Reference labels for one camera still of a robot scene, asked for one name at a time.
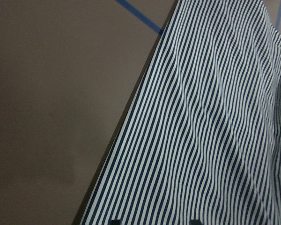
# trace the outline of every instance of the striped shirt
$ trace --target striped shirt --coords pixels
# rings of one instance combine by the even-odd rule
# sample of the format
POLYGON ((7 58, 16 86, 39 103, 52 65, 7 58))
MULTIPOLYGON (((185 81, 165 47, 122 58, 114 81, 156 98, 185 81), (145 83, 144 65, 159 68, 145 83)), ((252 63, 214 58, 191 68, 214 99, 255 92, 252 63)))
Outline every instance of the striped shirt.
POLYGON ((179 0, 81 224, 281 225, 281 34, 261 0, 179 0))

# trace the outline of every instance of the navy and white stripe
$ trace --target navy and white stripe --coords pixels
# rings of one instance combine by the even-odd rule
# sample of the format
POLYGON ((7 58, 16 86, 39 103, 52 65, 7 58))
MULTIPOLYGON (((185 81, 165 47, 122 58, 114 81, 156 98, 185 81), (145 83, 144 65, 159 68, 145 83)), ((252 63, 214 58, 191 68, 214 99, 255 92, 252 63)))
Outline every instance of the navy and white stripe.
POLYGON ((281 34, 260 0, 180 0, 81 224, 281 225, 281 34))

